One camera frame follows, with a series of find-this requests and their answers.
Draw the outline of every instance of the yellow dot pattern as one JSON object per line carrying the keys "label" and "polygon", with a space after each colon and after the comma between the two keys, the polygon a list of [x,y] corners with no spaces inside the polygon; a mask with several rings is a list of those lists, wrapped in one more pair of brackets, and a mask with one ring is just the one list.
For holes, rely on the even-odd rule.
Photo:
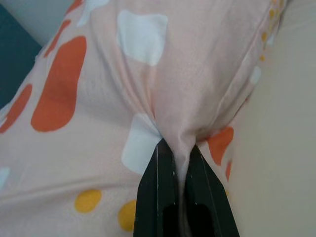
{"label": "yellow dot pattern", "polygon": [[267,32],[263,32],[263,33],[262,33],[262,35],[261,35],[261,39],[262,39],[262,41],[263,41],[263,42],[266,42],[267,37],[268,37]]}
{"label": "yellow dot pattern", "polygon": [[80,213],[89,213],[95,209],[102,198],[100,190],[91,189],[80,193],[75,201],[75,209]]}
{"label": "yellow dot pattern", "polygon": [[126,203],[118,213],[118,223],[127,232],[134,230],[136,200]]}
{"label": "yellow dot pattern", "polygon": [[261,62],[264,62],[265,60],[266,60],[265,56],[264,56],[264,55],[261,55],[261,56],[260,56],[260,61],[261,61]]}
{"label": "yellow dot pattern", "polygon": [[270,16],[270,20],[272,20],[273,17],[275,16],[275,11],[273,9],[269,11],[269,16]]}

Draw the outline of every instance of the clip jaw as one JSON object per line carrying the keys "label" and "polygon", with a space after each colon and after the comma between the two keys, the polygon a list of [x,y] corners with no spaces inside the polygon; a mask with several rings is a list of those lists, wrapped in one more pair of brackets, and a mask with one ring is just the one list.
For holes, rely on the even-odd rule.
{"label": "clip jaw", "polygon": [[[239,237],[220,180],[195,146],[184,198],[194,237]],[[179,237],[179,192],[173,153],[161,140],[138,187],[134,237]]]}
{"label": "clip jaw", "polygon": [[194,237],[239,237],[225,189],[197,146],[190,155],[185,199]]}
{"label": "clip jaw", "polygon": [[178,197],[173,153],[161,140],[138,187],[134,237],[178,237]]}

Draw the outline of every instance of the pink pillowcase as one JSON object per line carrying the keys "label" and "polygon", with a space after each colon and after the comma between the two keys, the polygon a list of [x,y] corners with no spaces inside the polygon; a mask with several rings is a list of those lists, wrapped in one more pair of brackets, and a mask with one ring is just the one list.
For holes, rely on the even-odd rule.
{"label": "pink pillowcase", "polygon": [[201,0],[173,10],[151,99],[181,181],[197,139],[227,125],[249,95],[249,76],[285,4]]}

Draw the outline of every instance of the pillow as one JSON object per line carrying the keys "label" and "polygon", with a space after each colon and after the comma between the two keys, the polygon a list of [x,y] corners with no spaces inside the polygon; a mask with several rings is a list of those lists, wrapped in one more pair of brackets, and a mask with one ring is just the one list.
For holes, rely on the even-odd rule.
{"label": "pillow", "polygon": [[185,178],[197,140],[233,118],[286,2],[194,1],[172,12],[152,87],[153,117]]}
{"label": "pillow", "polygon": [[253,88],[284,4],[75,0],[0,111],[3,236],[56,226],[61,236],[126,236],[155,145],[166,139],[183,184],[193,145]]}

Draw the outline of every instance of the orange blob pattern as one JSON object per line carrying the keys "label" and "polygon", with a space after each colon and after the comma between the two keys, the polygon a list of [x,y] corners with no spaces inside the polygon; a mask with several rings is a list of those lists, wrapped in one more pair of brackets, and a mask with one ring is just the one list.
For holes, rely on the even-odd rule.
{"label": "orange blob pattern", "polygon": [[75,0],[75,1],[73,2],[73,4],[71,4],[71,6],[70,6],[70,7],[68,8],[68,10],[66,11],[66,15],[67,15],[69,12],[75,10],[77,7],[79,7],[79,6],[82,5],[82,4],[83,4],[83,0]]}
{"label": "orange blob pattern", "polygon": [[46,58],[56,47],[57,42],[61,36],[61,34],[63,33],[64,29],[69,26],[71,23],[71,20],[66,20],[62,23],[58,33],[56,34],[55,38],[53,39],[52,43],[50,44],[50,47],[48,48],[48,50],[46,51],[44,58]]}
{"label": "orange blob pattern", "polygon": [[228,162],[227,167],[226,167],[226,178],[229,181],[229,177],[231,175],[231,169],[232,169],[232,162]]}
{"label": "orange blob pattern", "polygon": [[224,153],[234,138],[234,129],[227,127],[207,140],[212,158],[217,165],[222,164]]}
{"label": "orange blob pattern", "polygon": [[85,53],[86,39],[83,36],[59,48],[32,116],[31,125],[36,131],[55,131],[72,119]]}
{"label": "orange blob pattern", "polygon": [[9,113],[6,116],[6,121],[0,127],[0,133],[5,133],[14,124],[17,118],[21,115],[26,104],[28,103],[30,99],[31,93],[32,93],[32,85],[27,84],[25,88],[22,90],[19,97],[13,103]]}

